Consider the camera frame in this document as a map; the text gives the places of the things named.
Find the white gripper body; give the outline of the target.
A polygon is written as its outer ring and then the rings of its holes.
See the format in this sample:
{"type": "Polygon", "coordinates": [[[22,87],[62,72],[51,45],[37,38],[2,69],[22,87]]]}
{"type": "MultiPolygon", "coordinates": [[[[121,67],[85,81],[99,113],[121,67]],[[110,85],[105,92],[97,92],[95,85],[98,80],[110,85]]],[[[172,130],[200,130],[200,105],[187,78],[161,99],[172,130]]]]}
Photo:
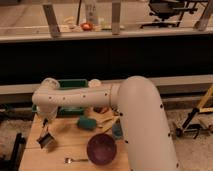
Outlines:
{"type": "Polygon", "coordinates": [[[49,124],[51,124],[55,120],[58,112],[57,106],[37,106],[36,109],[38,117],[42,121],[47,120],[49,124]]]}

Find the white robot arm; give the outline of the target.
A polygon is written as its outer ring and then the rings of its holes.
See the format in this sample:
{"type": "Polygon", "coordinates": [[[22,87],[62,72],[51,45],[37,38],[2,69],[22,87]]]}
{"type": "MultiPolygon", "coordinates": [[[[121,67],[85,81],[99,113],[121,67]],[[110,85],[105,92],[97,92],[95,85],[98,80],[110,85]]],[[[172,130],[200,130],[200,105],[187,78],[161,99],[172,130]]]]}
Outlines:
{"type": "Polygon", "coordinates": [[[63,106],[117,108],[131,171],[181,171],[160,94],[145,77],[69,90],[46,78],[34,91],[32,102],[38,114],[50,120],[63,106]]]}

